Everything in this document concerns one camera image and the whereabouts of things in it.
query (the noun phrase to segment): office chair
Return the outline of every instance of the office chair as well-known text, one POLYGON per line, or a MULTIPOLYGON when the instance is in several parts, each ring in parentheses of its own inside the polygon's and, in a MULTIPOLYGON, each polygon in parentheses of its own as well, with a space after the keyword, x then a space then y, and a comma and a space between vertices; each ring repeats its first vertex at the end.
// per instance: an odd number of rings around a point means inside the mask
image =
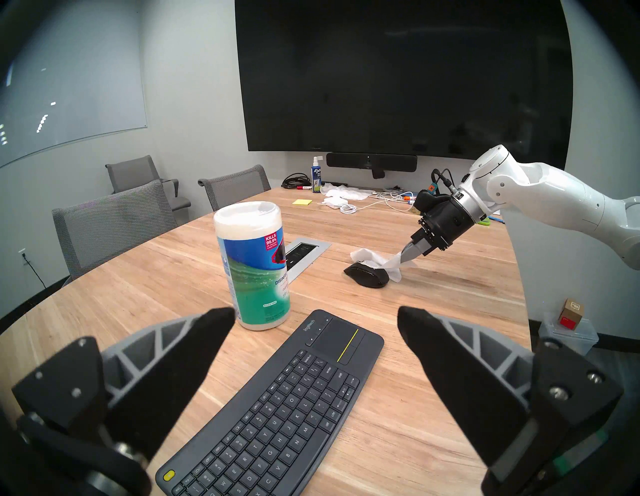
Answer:
POLYGON ((139 159, 127 160, 126 162, 119 162, 117 164, 107 164, 105 167, 107 171, 109 171, 109 178, 111 179, 114 193, 137 188, 154 179, 159 179, 163 183, 164 193, 172 212, 191 207, 191 202, 188 198, 178 196, 177 179, 160 178, 156 166, 153 160, 151 160, 151 155, 139 159))
POLYGON ((198 179, 198 184, 204 186, 214 212, 271 189, 261 165, 214 179, 198 179))
POLYGON ((52 213, 70 274, 65 285, 177 227, 159 179, 52 213))

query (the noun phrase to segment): yellow line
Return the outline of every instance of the yellow line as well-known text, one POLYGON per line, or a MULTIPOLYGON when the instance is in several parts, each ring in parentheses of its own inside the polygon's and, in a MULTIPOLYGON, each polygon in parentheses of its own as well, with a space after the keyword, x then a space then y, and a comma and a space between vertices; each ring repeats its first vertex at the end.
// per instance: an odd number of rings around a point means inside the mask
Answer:
POLYGON ((344 349, 342 350, 342 353, 340 354, 340 356, 338 357, 338 360, 336 360, 336 362, 340 362, 340 359, 342 358, 342 356, 344 355, 344 352, 347 351, 347 348, 349 347, 349 345, 351 344, 351 341, 353 341, 353 338, 356 337, 356 334, 358 333, 360 329, 356 329, 356 332, 353 333, 353 336, 351 336, 351 339, 349 339, 349 342, 347 343, 347 346, 344 347, 344 349))

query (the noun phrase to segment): spray bottle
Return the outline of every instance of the spray bottle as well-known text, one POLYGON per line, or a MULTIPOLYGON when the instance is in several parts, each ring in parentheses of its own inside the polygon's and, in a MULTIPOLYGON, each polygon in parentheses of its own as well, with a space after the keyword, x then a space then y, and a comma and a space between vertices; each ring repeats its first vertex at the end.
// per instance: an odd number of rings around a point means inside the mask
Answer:
POLYGON ((311 166, 311 185, 314 193, 320 193, 320 165, 318 160, 322 160, 322 157, 314 157, 314 164, 311 166))

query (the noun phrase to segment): pink label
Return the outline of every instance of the pink label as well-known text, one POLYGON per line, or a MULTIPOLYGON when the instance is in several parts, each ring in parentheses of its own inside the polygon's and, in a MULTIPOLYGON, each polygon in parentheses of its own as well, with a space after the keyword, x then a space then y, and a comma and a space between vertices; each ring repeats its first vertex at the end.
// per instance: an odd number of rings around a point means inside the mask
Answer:
POLYGON ((268 234, 264 237, 264 247, 268 250, 273 250, 278 247, 278 235, 276 233, 268 234))

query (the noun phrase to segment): wooden table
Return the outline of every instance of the wooden table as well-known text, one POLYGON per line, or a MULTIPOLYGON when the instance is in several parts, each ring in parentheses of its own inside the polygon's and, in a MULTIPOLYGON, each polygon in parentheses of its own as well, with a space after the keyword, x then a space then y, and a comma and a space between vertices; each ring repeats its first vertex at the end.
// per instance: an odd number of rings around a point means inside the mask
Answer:
MULTIPOLYGON (((368 289, 342 272, 351 264, 349 253, 361 247, 397 253, 417 230, 418 216, 385 204, 345 215, 319 205, 322 198, 281 188, 252 198, 280 206, 285 242, 305 236, 333 244, 290 285, 291 316, 284 324, 264 332, 234 326, 149 476, 154 479, 312 310, 323 308, 380 334, 385 347, 304 494, 480 494, 485 466, 404 344, 396 314, 400 305, 426 308, 496 329, 529 348, 522 283, 505 226, 474 226, 446 252, 403 268, 398 284, 368 289), (297 198, 314 201, 292 205, 297 198)), ((2 407, 16 419, 21 412, 11 386, 73 339, 93 335, 104 349, 150 324, 230 305, 210 214, 94 269, 4 332, 2 407)), ((153 494, 162 494, 155 485, 153 494)))

